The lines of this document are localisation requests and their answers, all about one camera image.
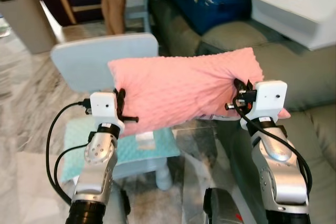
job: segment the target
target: person's leg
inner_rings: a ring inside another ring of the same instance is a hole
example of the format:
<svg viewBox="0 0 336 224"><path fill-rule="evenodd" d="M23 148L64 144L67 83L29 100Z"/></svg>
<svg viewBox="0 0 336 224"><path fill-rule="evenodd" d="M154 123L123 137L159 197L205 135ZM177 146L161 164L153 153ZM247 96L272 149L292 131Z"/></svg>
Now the person's leg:
<svg viewBox="0 0 336 224"><path fill-rule="evenodd" d="M106 34L113 35L114 32L110 26L110 18L109 18L109 2L108 0L101 0L101 11L103 13L105 26L106 26Z"/></svg>
<svg viewBox="0 0 336 224"><path fill-rule="evenodd" d="M126 0L108 0L109 25L114 34L125 32L124 12Z"/></svg>

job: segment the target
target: marble floor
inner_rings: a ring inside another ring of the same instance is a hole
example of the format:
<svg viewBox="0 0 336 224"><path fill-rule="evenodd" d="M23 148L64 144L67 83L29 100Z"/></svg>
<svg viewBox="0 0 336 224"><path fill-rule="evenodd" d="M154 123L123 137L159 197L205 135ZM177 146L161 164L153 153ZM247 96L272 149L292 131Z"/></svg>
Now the marble floor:
<svg viewBox="0 0 336 224"><path fill-rule="evenodd" d="M54 25L54 30L60 42L105 34L102 22L66 28ZM45 172L46 136L56 113L84 97L87 94L69 89L48 52L31 55L14 33L0 39L0 216L3 223L65 223L68 207L53 191ZM82 109L73 108L58 121L51 140L52 167L63 148L66 123L82 114ZM239 202L245 222L255 223L216 138L214 122L193 120L174 127L173 133L182 155L169 158L174 181L170 190L157 189L154 173L118 181L130 198L129 223L204 223L203 195L210 186L229 190Z"/></svg>

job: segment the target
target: light blue cushion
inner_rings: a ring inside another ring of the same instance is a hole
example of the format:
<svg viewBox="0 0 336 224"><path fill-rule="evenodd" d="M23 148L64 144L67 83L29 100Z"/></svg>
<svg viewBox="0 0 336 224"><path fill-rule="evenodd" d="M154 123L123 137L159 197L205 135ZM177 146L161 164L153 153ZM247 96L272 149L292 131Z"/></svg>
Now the light blue cushion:
<svg viewBox="0 0 336 224"><path fill-rule="evenodd" d="M87 143L89 133L96 131L92 116L71 120L66 127L64 149ZM175 138L170 128L153 132L155 148L139 149L135 136L127 136L118 140L118 163L129 163L144 159L179 156L180 150L175 144ZM73 150L64 157L64 167L61 181L65 182L80 174L84 166L84 148Z"/></svg>

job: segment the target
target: white chair backrest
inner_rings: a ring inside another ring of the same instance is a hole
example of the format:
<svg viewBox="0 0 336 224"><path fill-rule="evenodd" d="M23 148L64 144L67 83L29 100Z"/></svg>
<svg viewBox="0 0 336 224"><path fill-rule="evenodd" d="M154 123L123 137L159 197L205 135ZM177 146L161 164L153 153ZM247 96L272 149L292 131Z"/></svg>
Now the white chair backrest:
<svg viewBox="0 0 336 224"><path fill-rule="evenodd" d="M56 45L51 59L71 89L95 92L114 88L109 61L155 57L158 48L152 34L109 36Z"/></svg>

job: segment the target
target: black cable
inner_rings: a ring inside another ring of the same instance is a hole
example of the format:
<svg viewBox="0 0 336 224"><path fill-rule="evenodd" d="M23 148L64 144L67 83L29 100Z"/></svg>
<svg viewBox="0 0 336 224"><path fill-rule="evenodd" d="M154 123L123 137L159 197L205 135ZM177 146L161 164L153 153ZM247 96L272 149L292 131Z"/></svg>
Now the black cable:
<svg viewBox="0 0 336 224"><path fill-rule="evenodd" d="M306 176L306 174L305 174L305 169L304 169L304 167L303 167L303 165L302 165L302 162L300 162L299 160L298 160L298 164L299 164L299 169L300 169L300 173L303 175L303 179L305 180L304 182L306 183L306 186L308 187L308 182L307 182L307 176Z"/></svg>
<svg viewBox="0 0 336 224"><path fill-rule="evenodd" d="M55 185L56 185L56 187L57 187L59 190L62 190L62 191L63 191L63 189L62 189L61 186L59 185L59 182L58 182L58 179L57 179L58 165L59 165L59 162L61 161L62 157L63 157L65 154L67 154L68 152L70 152L70 151L73 151L73 150L75 150L75 149L79 149L79 148L86 147L87 145L88 145L88 143L87 143L87 144L83 144L83 145L79 145L79 146L75 146L75 147L72 147L72 148L69 148L69 149L63 151L63 152L58 156L58 158L57 158L57 160L56 160L56 163L55 163L55 168L54 168L54 181L55 181Z"/></svg>
<svg viewBox="0 0 336 224"><path fill-rule="evenodd" d="M313 178L311 175L311 171L309 169L309 166L307 164L307 162L305 161L305 159L301 156L301 154L294 149L290 144L288 144L287 142L285 142L284 140L282 140L281 138L279 138L278 136L275 136L271 133L269 133L268 131L265 131L264 129L262 129L258 124L254 123L253 121L251 121L238 107L237 105L237 97L233 98L233 106L235 107L235 110L237 111L237 113L249 124L251 124L253 127L255 127L258 131L264 133L265 135L272 137L273 139L279 141L281 144L283 144L284 146L286 146L287 148L289 148L298 158L298 161L302 162L302 165L304 166L304 169L306 170L306 174L307 174L307 187L308 187L308 193L307 195L309 196L309 193L311 191L312 188L312 184L313 184Z"/></svg>
<svg viewBox="0 0 336 224"><path fill-rule="evenodd" d="M63 191L63 190L59 190L59 188L56 186L56 184L54 183L54 181L52 180L51 177L51 172L50 172L50 163L49 163L49 148L50 148L50 138L51 138L51 133L53 131L53 128L55 126L56 121L58 120L58 118L62 115L62 113L67 110L68 108L72 107L72 106L76 106L76 105L81 105L81 102L76 102L76 103L72 103L69 104L67 106L65 106L63 109L61 109L60 112L58 112L58 114L56 115L56 117L54 118L53 122L51 123L49 132L48 132L48 137L47 137L47 146L46 146L46 169L47 169L47 176L49 179L49 182L51 183L51 186L54 188L54 190L57 192L57 194L68 204L71 205L71 198Z"/></svg>

